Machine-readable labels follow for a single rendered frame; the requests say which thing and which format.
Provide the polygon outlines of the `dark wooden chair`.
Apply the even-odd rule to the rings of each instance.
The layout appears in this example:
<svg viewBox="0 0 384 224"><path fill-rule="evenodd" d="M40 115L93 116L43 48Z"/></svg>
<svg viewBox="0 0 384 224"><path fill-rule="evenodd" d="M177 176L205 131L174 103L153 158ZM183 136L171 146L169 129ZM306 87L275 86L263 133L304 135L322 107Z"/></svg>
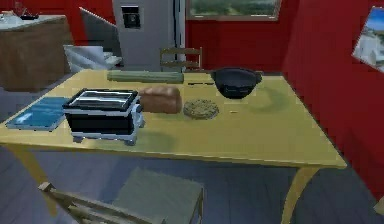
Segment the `dark wooden chair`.
<svg viewBox="0 0 384 224"><path fill-rule="evenodd" d="M202 56L202 48L161 48L159 53L160 70L180 68L182 71L201 71Z"/></svg>

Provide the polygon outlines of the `black pan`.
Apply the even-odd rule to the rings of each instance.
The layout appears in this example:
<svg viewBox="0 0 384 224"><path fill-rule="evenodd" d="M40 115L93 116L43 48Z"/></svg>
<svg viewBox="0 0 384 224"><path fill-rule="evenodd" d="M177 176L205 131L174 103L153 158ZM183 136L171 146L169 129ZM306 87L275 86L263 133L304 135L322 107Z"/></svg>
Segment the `black pan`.
<svg viewBox="0 0 384 224"><path fill-rule="evenodd" d="M210 73L216 89L227 99L243 99L262 82L262 71L227 67Z"/></svg>

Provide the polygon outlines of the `black and silver toaster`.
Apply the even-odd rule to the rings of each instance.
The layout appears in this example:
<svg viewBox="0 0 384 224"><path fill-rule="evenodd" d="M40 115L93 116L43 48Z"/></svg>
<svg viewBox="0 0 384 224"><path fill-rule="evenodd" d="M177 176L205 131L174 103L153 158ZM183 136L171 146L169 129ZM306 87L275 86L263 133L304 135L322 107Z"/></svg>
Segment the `black and silver toaster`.
<svg viewBox="0 0 384 224"><path fill-rule="evenodd" d="M145 126L140 95L136 90L84 88L62 105L73 141L121 140L128 146L137 141Z"/></svg>

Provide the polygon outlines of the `brown bread loaf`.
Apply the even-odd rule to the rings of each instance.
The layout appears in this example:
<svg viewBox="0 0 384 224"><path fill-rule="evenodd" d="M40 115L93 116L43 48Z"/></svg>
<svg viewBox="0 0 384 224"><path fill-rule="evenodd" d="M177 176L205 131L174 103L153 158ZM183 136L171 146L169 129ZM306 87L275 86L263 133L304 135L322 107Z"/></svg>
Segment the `brown bread loaf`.
<svg viewBox="0 0 384 224"><path fill-rule="evenodd" d="M139 91L144 112L177 114L182 109L180 90L175 86L151 86Z"/></svg>

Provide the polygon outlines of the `long green cucumber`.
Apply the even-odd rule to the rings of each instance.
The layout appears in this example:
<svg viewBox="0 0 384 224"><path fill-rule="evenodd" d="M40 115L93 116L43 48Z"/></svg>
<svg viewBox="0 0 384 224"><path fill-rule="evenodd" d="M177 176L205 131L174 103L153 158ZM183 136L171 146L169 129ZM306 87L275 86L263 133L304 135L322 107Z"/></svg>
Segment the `long green cucumber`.
<svg viewBox="0 0 384 224"><path fill-rule="evenodd" d="M180 72L111 70L107 73L107 79L117 82L182 84L184 75Z"/></svg>

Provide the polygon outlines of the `yellow wooden table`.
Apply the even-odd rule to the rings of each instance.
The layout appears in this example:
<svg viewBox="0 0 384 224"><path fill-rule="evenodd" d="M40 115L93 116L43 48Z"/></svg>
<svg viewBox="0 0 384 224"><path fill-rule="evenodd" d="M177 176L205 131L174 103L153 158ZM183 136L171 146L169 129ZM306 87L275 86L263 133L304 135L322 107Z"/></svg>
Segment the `yellow wooden table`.
<svg viewBox="0 0 384 224"><path fill-rule="evenodd" d="M297 173L285 199L281 224L290 224L303 189L319 170L346 166L281 76L265 77L240 101L224 98L206 73L187 73L178 87L183 100L212 100L219 114L211 120L191 120L182 114L148 113L133 146L116 140L76 143L66 122L52 132L0 124L0 145L20 159L37 183L47 177L32 155L35 150L294 167Z"/></svg>

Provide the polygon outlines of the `grey fridge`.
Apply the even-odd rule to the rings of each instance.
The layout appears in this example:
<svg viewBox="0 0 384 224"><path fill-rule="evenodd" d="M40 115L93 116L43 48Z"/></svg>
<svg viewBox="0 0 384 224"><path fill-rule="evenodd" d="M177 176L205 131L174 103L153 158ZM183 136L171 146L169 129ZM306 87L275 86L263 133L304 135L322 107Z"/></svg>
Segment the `grey fridge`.
<svg viewBox="0 0 384 224"><path fill-rule="evenodd" d="M112 0L125 70L160 71L160 51L185 48L186 0Z"/></svg>

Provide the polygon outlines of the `round tan pastry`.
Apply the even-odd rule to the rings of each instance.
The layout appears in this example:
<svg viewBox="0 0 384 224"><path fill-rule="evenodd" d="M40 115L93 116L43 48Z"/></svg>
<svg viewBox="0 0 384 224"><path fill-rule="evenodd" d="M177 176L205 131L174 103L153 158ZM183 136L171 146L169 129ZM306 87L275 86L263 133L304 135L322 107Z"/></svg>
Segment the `round tan pastry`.
<svg viewBox="0 0 384 224"><path fill-rule="evenodd" d="M219 113L217 104L207 99L194 99L186 101L183 113L192 119L212 119Z"/></svg>

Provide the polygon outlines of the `framed blue and white picture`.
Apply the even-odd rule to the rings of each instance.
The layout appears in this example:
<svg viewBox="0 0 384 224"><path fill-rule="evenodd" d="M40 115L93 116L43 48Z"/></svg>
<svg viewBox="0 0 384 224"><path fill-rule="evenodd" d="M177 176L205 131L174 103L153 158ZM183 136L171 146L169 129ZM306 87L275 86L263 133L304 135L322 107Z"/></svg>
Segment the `framed blue and white picture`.
<svg viewBox="0 0 384 224"><path fill-rule="evenodd" d="M384 7L371 8L352 56L384 73Z"/></svg>

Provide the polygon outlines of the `wooden chair with grey seat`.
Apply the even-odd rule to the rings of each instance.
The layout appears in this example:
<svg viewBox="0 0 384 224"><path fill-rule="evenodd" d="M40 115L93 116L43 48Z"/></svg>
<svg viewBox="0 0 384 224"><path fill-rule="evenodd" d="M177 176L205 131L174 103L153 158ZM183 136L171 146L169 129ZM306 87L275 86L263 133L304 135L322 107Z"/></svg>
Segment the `wooden chair with grey seat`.
<svg viewBox="0 0 384 224"><path fill-rule="evenodd" d="M108 204L56 189L39 190L78 224L202 224L204 188L189 179L134 169Z"/></svg>

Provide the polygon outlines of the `blue book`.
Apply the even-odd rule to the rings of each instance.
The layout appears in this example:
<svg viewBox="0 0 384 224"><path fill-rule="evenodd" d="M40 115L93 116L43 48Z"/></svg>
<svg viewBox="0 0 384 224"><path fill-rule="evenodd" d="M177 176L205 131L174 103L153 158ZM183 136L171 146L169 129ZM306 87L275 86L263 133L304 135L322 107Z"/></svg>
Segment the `blue book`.
<svg viewBox="0 0 384 224"><path fill-rule="evenodd" d="M65 97L44 97L5 126L9 129L53 131L65 118L63 104L67 101Z"/></svg>

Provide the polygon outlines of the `brown kitchen counter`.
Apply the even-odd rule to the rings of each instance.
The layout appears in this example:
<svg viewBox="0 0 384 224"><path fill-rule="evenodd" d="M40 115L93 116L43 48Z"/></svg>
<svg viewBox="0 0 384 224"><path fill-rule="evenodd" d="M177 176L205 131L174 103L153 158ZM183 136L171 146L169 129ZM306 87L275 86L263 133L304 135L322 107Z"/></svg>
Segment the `brown kitchen counter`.
<svg viewBox="0 0 384 224"><path fill-rule="evenodd" d="M64 45L73 38L64 15L0 25L0 87L39 92L70 72Z"/></svg>

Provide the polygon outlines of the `window with green view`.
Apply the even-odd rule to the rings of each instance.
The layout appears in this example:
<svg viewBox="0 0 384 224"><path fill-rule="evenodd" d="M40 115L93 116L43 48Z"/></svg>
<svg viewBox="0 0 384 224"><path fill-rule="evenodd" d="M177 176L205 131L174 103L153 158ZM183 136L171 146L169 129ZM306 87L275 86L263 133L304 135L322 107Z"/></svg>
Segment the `window with green view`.
<svg viewBox="0 0 384 224"><path fill-rule="evenodd" d="M276 21L283 0L185 0L190 20Z"/></svg>

